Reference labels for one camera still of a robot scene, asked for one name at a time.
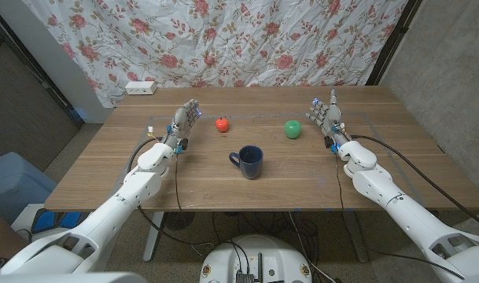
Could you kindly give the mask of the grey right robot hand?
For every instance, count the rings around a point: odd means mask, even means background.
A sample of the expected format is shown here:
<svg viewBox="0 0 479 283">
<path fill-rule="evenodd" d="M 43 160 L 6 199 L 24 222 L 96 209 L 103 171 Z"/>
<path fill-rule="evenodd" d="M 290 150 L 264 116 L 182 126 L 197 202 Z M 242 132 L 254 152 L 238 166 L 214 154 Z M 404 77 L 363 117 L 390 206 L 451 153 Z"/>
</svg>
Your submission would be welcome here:
<svg viewBox="0 0 479 283">
<path fill-rule="evenodd" d="M 337 106 L 337 93 L 334 88 L 330 92 L 330 103 L 327 105 L 316 97 L 306 117 L 320 128 L 324 135 L 325 147 L 333 153 L 337 153 L 344 143 L 352 140 L 345 133 L 345 124 L 341 118 L 341 110 Z"/>
</svg>

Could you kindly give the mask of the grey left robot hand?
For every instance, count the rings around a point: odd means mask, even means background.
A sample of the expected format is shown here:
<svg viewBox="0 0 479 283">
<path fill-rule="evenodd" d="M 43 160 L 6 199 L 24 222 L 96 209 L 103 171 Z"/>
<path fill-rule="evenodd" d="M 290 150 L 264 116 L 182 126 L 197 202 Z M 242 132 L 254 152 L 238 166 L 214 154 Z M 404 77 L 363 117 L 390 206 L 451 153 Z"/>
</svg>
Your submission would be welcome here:
<svg viewBox="0 0 479 283">
<path fill-rule="evenodd" d="M 191 129 L 200 116 L 201 111 L 199 110 L 198 100 L 190 99 L 176 110 L 168 126 L 167 133 L 163 136 L 161 142 L 170 146 L 177 153 L 187 150 Z"/>
</svg>

